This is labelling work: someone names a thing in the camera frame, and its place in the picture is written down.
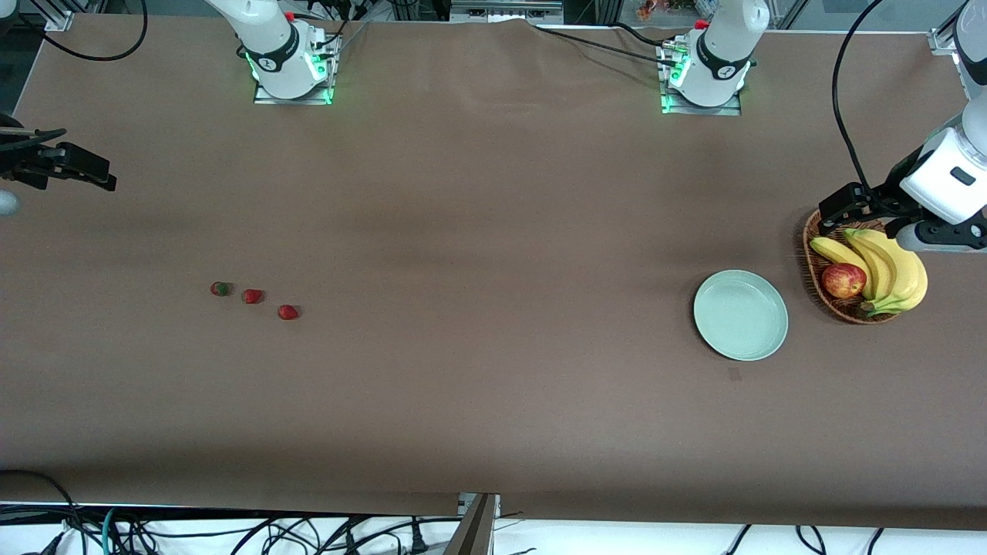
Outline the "pale green round plate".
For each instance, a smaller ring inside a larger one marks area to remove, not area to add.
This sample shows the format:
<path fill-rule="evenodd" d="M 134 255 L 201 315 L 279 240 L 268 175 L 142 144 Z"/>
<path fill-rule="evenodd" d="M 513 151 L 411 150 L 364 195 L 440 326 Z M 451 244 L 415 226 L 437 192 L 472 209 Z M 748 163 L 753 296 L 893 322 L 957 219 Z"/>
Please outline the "pale green round plate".
<path fill-rule="evenodd" d="M 751 271 L 730 268 L 707 277 L 693 298 L 702 340 L 733 361 L 762 361 L 780 350 L 789 313 L 774 285 Z"/>

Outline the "yellow banana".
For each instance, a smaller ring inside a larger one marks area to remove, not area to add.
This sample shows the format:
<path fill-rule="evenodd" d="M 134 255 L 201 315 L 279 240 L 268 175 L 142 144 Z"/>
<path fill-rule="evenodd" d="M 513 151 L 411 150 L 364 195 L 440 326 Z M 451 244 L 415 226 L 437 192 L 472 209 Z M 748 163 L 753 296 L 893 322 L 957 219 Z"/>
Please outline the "yellow banana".
<path fill-rule="evenodd" d="M 928 290 L 928 275 L 922 261 L 911 251 L 898 246 L 898 242 L 888 238 L 884 246 L 871 244 L 891 266 L 893 278 L 891 294 L 882 300 L 867 300 L 870 314 L 902 313 L 910 311 L 923 302 Z"/>
<path fill-rule="evenodd" d="M 853 251 L 844 244 L 828 237 L 814 237 L 811 239 L 810 248 L 818 255 L 825 257 L 832 264 L 853 264 L 859 267 L 866 275 L 866 284 L 861 289 L 861 295 L 871 300 L 874 298 L 874 285 L 871 280 L 871 270 L 864 258 L 856 251 Z"/>
<path fill-rule="evenodd" d="M 891 294 L 893 281 L 891 266 L 871 244 L 884 246 L 888 237 L 884 232 L 874 229 L 847 227 L 842 235 L 854 253 L 864 261 L 867 271 L 867 284 L 863 296 L 867 300 L 882 300 Z"/>

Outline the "red apple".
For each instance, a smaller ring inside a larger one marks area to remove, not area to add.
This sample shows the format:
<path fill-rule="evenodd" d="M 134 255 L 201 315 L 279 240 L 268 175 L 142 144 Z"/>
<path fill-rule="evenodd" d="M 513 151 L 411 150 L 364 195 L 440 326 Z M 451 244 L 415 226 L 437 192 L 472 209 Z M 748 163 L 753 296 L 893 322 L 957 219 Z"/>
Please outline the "red apple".
<path fill-rule="evenodd" d="M 830 298 L 839 300 L 863 294 L 868 277 L 863 268 L 849 263 L 829 264 L 821 277 L 822 288 Z"/>

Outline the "brown wicker basket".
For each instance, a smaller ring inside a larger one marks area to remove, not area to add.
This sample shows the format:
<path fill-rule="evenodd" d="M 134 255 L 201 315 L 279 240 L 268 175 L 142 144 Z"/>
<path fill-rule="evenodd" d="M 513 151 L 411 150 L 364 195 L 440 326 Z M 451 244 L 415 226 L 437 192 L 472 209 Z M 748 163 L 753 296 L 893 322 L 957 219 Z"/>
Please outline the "brown wicker basket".
<path fill-rule="evenodd" d="M 867 303 L 860 295 L 848 299 L 836 299 L 825 291 L 824 270 L 830 266 L 827 257 L 819 255 L 811 248 L 812 239 L 819 236 L 821 222 L 819 210 L 808 214 L 803 229 L 794 239 L 801 271 L 801 280 L 807 294 L 817 306 L 835 319 L 851 325 L 878 325 L 898 318 L 899 313 L 870 314 Z"/>

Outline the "orange red toy items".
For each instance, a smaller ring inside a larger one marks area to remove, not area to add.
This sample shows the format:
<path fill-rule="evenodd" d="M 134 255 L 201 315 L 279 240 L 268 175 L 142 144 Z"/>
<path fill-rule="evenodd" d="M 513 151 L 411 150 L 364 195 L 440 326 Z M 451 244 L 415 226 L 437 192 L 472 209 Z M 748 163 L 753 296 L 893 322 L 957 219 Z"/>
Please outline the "orange red toy items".
<path fill-rule="evenodd" d="M 648 21 L 657 15 L 697 15 L 696 0 L 641 0 L 635 10 L 638 20 Z"/>

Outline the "brown table cover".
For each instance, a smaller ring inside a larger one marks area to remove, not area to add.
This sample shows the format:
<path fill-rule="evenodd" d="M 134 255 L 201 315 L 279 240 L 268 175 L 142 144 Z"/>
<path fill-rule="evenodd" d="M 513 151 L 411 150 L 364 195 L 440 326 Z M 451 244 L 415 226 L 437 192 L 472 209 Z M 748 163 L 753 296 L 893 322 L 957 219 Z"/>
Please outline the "brown table cover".
<path fill-rule="evenodd" d="M 841 41 L 769 32 L 734 117 L 518 21 L 372 24 L 330 106 L 254 104 L 221 18 L 44 45 L 15 118 L 119 186 L 9 186 L 0 469 L 81 503 L 987 530 L 987 256 L 925 255 L 881 325 L 803 286 L 854 176 Z M 730 268 L 786 303 L 762 361 L 696 330 Z"/>

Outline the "grey metal box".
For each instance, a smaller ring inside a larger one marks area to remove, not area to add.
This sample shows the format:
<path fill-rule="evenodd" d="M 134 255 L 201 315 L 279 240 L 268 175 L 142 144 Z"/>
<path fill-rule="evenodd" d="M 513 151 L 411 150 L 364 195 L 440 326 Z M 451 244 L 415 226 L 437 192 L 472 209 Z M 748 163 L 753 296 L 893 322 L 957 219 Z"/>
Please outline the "grey metal box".
<path fill-rule="evenodd" d="M 526 20 L 536 25 L 563 25 L 563 0 L 450 0 L 451 22 Z"/>

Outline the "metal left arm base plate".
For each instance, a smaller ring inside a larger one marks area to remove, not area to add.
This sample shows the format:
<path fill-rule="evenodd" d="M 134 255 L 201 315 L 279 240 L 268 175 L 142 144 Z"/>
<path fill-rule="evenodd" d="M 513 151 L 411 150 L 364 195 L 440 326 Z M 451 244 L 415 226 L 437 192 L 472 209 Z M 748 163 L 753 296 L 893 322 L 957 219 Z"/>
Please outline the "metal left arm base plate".
<path fill-rule="evenodd" d="M 662 93 L 662 113 L 673 113 L 673 115 L 695 115 L 695 116 L 740 116 L 740 97 L 738 94 L 731 96 L 729 101 L 719 106 L 700 106 L 684 98 L 680 92 L 669 90 Z"/>

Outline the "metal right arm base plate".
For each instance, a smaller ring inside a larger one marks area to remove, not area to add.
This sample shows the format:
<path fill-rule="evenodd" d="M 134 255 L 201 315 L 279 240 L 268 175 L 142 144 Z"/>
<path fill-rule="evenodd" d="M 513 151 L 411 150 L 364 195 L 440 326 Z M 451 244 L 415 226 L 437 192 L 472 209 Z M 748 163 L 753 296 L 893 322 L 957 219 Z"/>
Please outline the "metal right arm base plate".
<path fill-rule="evenodd" d="M 286 105 L 286 106 L 330 106 L 334 102 L 335 78 L 318 83 L 307 94 L 294 99 L 281 99 L 275 97 L 260 84 L 254 88 L 254 104 L 258 105 Z"/>

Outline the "brown wooden post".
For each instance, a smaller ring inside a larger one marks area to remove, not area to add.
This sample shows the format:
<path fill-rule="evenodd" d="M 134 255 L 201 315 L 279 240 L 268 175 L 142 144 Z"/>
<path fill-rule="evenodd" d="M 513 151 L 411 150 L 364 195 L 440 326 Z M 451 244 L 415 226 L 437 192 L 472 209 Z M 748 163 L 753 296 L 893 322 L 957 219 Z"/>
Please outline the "brown wooden post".
<path fill-rule="evenodd" d="M 493 552 L 493 507 L 486 496 L 476 501 L 462 516 L 443 555 L 491 555 Z"/>

